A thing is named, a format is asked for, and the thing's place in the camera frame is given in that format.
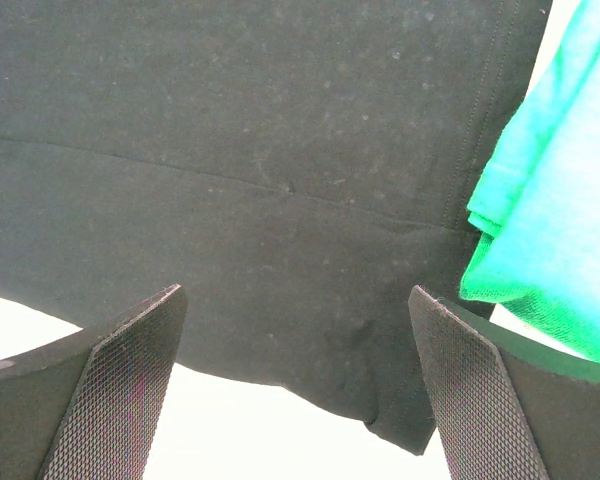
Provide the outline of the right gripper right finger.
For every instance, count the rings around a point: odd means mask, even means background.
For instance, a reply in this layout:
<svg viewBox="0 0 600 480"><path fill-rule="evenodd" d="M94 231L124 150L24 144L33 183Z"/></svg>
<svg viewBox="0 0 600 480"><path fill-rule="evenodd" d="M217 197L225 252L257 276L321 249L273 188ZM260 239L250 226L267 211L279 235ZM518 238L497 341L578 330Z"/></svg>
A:
<svg viewBox="0 0 600 480"><path fill-rule="evenodd" d="M423 288L412 328L454 479L600 479L600 364Z"/></svg>

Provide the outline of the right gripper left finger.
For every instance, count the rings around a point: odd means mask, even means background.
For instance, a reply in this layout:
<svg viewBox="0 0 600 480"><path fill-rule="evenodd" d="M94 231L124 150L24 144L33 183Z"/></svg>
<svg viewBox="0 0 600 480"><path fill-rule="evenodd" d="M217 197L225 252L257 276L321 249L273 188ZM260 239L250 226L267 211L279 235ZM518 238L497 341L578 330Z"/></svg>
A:
<svg viewBox="0 0 600 480"><path fill-rule="evenodd" d="M172 285L118 317L0 360L0 479L140 479L187 297Z"/></svg>

